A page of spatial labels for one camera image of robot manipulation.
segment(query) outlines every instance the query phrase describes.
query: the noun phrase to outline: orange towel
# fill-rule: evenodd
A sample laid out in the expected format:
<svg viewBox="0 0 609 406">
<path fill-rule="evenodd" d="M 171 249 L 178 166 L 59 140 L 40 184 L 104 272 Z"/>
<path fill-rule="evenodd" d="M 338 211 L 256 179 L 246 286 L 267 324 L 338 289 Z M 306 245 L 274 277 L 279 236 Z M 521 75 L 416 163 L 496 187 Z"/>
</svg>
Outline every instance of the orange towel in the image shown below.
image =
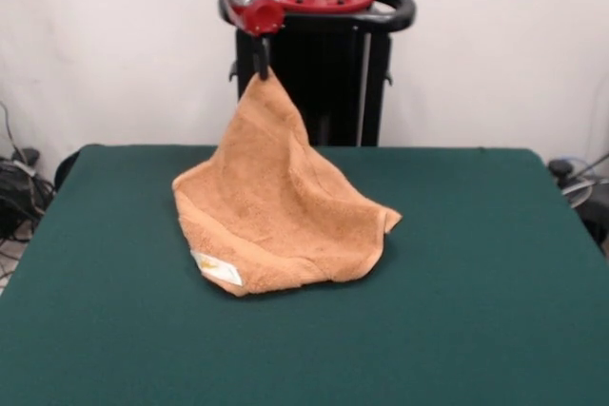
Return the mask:
<svg viewBox="0 0 609 406">
<path fill-rule="evenodd" d="M 178 177 L 173 191 L 203 276 L 239 297 L 357 280 L 401 219 L 309 146 L 273 74 L 254 76 L 213 157 Z"/>
</svg>

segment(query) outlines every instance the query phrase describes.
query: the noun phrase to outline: towel fold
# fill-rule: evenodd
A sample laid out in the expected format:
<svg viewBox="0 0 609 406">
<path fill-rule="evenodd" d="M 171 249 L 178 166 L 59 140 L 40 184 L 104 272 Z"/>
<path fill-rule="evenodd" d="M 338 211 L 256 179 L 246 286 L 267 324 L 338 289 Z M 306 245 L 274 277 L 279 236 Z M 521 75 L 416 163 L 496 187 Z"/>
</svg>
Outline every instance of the towel fold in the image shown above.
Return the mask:
<svg viewBox="0 0 609 406">
<path fill-rule="evenodd" d="M 214 155 L 173 191 L 203 276 L 238 297 L 362 278 L 401 219 L 309 145 L 272 73 L 253 77 Z"/>
</svg>

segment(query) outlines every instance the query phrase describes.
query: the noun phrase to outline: black cable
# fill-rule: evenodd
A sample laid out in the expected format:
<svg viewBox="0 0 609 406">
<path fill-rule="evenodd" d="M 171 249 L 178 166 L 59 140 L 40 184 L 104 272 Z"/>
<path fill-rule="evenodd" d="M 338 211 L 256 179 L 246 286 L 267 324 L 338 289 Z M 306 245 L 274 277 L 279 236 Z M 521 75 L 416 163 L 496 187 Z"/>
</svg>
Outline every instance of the black cable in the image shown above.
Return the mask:
<svg viewBox="0 0 609 406">
<path fill-rule="evenodd" d="M 580 176 L 585 175 L 587 172 L 589 172 L 590 170 L 594 170 L 595 167 L 599 166 L 600 164 L 602 164 L 603 162 L 605 162 L 608 159 L 609 159 L 609 152 L 606 153 L 604 156 L 602 156 L 600 159 L 598 159 L 596 162 L 586 166 L 582 171 L 577 172 L 575 175 L 573 175 L 573 178 L 579 178 Z"/>
<path fill-rule="evenodd" d="M 0 280 L 5 280 L 6 278 L 10 278 L 14 272 L 15 272 L 15 270 L 4 273 L 2 276 L 0 276 Z"/>
<path fill-rule="evenodd" d="M 0 256 L 5 257 L 5 258 L 9 259 L 10 261 L 20 261 L 21 260 L 18 257 L 14 257 L 11 254 L 7 254 L 6 252 L 2 252 L 2 251 L 0 251 Z"/>
<path fill-rule="evenodd" d="M 21 160 L 23 162 L 26 162 L 26 158 L 23 157 L 23 153 L 21 152 L 21 150 L 19 150 L 19 148 L 15 144 L 14 139 L 12 138 L 12 132 L 10 131 L 9 109 L 7 108 L 6 105 L 4 105 L 4 102 L 2 102 L 1 100 L 0 100 L 0 107 L 2 107 L 2 109 L 4 110 L 4 125 L 7 128 L 7 135 L 9 135 L 10 144 L 12 145 L 12 148 L 15 150 L 17 155 L 19 157 L 21 157 Z"/>
<path fill-rule="evenodd" d="M 0 195 L 0 201 L 10 204 L 10 206 L 12 206 L 12 209 L 25 216 L 27 220 L 32 222 L 40 222 L 42 216 L 32 216 L 26 209 L 23 209 L 15 200 L 4 195 Z"/>
</svg>

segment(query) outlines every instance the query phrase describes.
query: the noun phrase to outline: cable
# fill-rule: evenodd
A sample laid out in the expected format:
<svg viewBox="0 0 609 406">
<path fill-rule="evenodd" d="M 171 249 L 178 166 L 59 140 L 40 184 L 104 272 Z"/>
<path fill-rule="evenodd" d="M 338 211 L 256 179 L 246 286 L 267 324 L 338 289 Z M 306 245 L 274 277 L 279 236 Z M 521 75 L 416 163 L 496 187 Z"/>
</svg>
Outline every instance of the cable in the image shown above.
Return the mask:
<svg viewBox="0 0 609 406">
<path fill-rule="evenodd" d="M 571 202 L 571 208 L 575 209 L 579 206 L 582 206 L 584 203 L 586 203 L 588 201 L 588 199 L 590 199 L 590 197 L 592 197 L 592 193 L 594 192 L 594 188 L 592 186 L 588 187 L 586 189 L 586 192 L 584 195 L 582 195 L 581 197 L 579 197 L 577 200 L 575 200 L 574 202 Z"/>
<path fill-rule="evenodd" d="M 4 195 L 0 195 L 0 201 L 8 203 L 18 213 L 20 213 L 22 216 L 25 216 L 27 220 L 33 222 L 40 222 L 40 216 L 32 216 L 27 210 L 23 209 L 15 200 Z"/>
<path fill-rule="evenodd" d="M 9 259 L 10 261 L 20 261 L 21 260 L 18 257 L 14 257 L 11 254 L 7 254 L 6 252 L 2 252 L 2 251 L 0 251 L 0 256 L 5 257 L 5 258 Z"/>
<path fill-rule="evenodd" d="M 27 162 L 26 155 L 23 153 L 23 151 L 21 149 L 19 149 L 19 147 L 17 147 L 17 144 L 15 143 L 15 140 L 12 137 L 12 132 L 10 131 L 9 109 L 7 108 L 6 105 L 4 105 L 4 102 L 2 102 L 1 100 L 0 100 L 0 107 L 2 107 L 2 109 L 4 110 L 4 125 L 7 129 L 7 135 L 9 135 L 10 144 L 12 145 L 12 148 L 15 150 L 15 152 L 19 155 L 19 157 L 21 157 L 21 160 L 24 163 L 26 163 Z"/>
<path fill-rule="evenodd" d="M 587 179 L 582 179 L 579 183 L 573 184 L 573 185 L 570 185 L 569 187 L 564 188 L 562 190 L 562 195 L 565 197 L 568 197 L 569 195 L 574 194 L 576 192 L 580 192 L 582 190 L 586 191 L 584 193 L 584 195 L 582 195 L 575 201 L 570 202 L 571 207 L 575 209 L 578 206 L 581 206 L 584 203 L 586 203 L 588 201 L 588 199 L 590 199 L 590 197 L 592 197 L 592 193 L 594 192 L 594 187 L 596 187 L 597 185 L 605 185 L 605 184 L 609 184 L 609 180 L 605 179 L 605 180 L 591 181 L 591 180 L 587 180 Z"/>
<path fill-rule="evenodd" d="M 583 180 L 580 183 L 570 185 L 569 187 L 565 187 L 562 190 L 562 195 L 567 196 L 572 194 L 573 192 L 577 192 L 578 190 L 587 189 L 588 187 L 594 187 L 596 185 L 604 185 L 609 184 L 609 179 L 591 181 L 591 180 Z"/>
<path fill-rule="evenodd" d="M 566 162 L 570 162 L 570 163 L 575 163 L 575 164 L 583 165 L 584 168 L 587 168 L 590 171 L 592 171 L 592 176 L 594 176 L 594 177 L 597 176 L 597 172 L 595 171 L 594 167 L 593 166 L 591 167 L 590 164 L 588 164 L 588 162 L 584 161 L 580 157 L 566 156 L 566 157 L 559 157 L 559 160 L 560 161 L 566 161 Z"/>
<path fill-rule="evenodd" d="M 579 178 L 580 176 L 586 174 L 588 171 L 594 169 L 595 166 L 598 166 L 598 165 L 602 164 L 603 162 L 605 162 L 607 159 L 609 159 L 609 152 L 606 153 L 604 156 L 602 156 L 597 161 L 595 161 L 595 162 L 591 163 L 590 165 L 586 166 L 582 171 L 579 171 L 578 173 L 573 175 L 573 178 Z"/>
</svg>

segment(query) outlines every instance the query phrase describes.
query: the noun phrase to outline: towel label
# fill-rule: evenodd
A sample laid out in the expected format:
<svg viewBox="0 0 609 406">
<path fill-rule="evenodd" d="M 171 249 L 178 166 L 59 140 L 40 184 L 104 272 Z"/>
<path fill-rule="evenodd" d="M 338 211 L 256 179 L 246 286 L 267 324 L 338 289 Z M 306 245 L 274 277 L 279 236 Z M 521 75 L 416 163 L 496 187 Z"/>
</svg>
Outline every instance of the towel label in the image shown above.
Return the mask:
<svg viewBox="0 0 609 406">
<path fill-rule="evenodd" d="M 197 265 L 199 265 L 202 273 L 213 276 L 218 280 L 225 280 L 231 284 L 244 285 L 235 265 L 211 257 L 209 254 L 203 254 L 202 252 L 190 251 L 190 254 L 197 261 Z"/>
</svg>

